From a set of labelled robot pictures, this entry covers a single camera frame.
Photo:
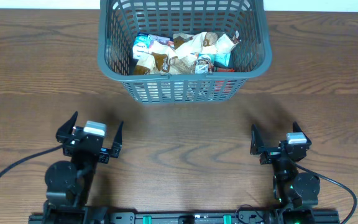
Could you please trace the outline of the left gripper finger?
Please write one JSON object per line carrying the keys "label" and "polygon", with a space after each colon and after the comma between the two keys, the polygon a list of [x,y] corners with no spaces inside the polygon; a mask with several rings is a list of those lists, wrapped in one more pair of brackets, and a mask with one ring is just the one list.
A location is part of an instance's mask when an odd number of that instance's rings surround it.
{"label": "left gripper finger", "polygon": [[110,150],[110,157],[113,158],[118,158],[119,157],[119,153],[122,149],[122,128],[123,128],[123,124],[124,122],[121,121],[118,129],[117,129],[117,133],[114,137],[114,141],[112,143],[112,147]]}
{"label": "left gripper finger", "polygon": [[68,121],[66,121],[62,126],[60,126],[57,129],[55,137],[58,142],[65,143],[67,140],[69,140],[72,137],[72,132],[73,132],[73,128],[76,123],[77,117],[78,117],[78,112],[76,111],[73,113],[73,115],[71,116],[71,118]]}

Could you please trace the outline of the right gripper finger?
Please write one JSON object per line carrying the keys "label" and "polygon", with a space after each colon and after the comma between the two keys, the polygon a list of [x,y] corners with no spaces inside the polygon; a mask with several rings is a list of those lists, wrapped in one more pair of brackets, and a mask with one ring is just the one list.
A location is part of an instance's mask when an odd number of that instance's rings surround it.
{"label": "right gripper finger", "polygon": [[302,133],[302,129],[300,128],[299,124],[294,121],[293,124],[292,124],[292,130],[294,133]]}
{"label": "right gripper finger", "polygon": [[265,151],[265,146],[256,125],[253,124],[251,126],[251,132],[252,132],[252,139],[250,144],[250,154],[258,155],[263,153]]}

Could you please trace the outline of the orange cracker package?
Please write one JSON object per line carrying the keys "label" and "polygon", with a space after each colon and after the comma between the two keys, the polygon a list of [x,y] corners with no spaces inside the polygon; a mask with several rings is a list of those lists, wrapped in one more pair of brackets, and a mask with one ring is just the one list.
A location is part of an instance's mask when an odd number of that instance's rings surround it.
{"label": "orange cracker package", "polygon": [[227,73],[227,72],[235,72],[235,70],[234,70],[233,68],[219,68],[219,67],[214,67],[214,72]]}

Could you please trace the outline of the teal snack bar wrapper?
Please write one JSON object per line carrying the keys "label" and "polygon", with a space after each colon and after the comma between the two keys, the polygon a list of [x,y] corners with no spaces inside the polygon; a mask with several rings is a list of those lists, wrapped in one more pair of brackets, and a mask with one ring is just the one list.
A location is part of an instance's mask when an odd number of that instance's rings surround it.
{"label": "teal snack bar wrapper", "polygon": [[199,54],[198,59],[206,59],[214,63],[215,67],[233,68],[231,54]]}

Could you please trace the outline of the beige snack pouch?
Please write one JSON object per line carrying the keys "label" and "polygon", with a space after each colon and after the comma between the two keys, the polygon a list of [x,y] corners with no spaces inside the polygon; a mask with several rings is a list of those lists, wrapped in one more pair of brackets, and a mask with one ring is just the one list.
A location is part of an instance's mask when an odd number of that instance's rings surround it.
{"label": "beige snack pouch", "polygon": [[235,31],[233,37],[229,37],[225,32],[173,35],[175,53],[180,60],[190,59],[196,54],[229,54],[240,41],[238,30]]}
{"label": "beige snack pouch", "polygon": [[175,49],[156,42],[150,49],[140,49],[134,57],[137,63],[134,75],[194,74],[195,66],[179,59]]}

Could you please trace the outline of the tissue multipack strip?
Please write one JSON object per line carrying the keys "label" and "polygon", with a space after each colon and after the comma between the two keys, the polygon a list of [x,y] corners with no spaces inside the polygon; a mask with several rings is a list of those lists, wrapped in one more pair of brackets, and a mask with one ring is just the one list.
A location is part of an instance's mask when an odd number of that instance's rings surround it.
{"label": "tissue multipack strip", "polygon": [[132,58],[138,60],[142,53],[151,53],[153,44],[157,42],[175,48],[172,38],[139,32],[132,46]]}

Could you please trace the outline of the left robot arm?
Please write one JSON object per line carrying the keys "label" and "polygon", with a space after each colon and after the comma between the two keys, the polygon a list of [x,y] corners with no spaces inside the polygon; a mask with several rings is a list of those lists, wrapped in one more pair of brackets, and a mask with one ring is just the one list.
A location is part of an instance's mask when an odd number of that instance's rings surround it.
{"label": "left robot arm", "polygon": [[47,201],[42,223],[109,223],[106,207],[94,208],[86,204],[97,165],[119,157],[124,123],[120,122],[113,144],[108,148],[103,146],[106,125],[87,121],[84,127],[76,127],[77,117],[78,113],[74,112],[56,132],[63,154],[71,160],[58,161],[45,173]]}

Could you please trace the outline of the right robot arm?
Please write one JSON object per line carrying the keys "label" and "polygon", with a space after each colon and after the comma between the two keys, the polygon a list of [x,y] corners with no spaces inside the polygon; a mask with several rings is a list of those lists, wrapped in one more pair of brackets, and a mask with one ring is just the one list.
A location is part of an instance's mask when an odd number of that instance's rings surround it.
{"label": "right robot arm", "polygon": [[273,167],[273,196],[280,201],[279,207],[264,213],[264,223],[314,223],[311,208],[318,204],[320,179],[296,167],[306,157],[311,140],[296,122],[277,147],[264,144],[256,125],[251,131],[250,154],[259,155],[260,164]]}

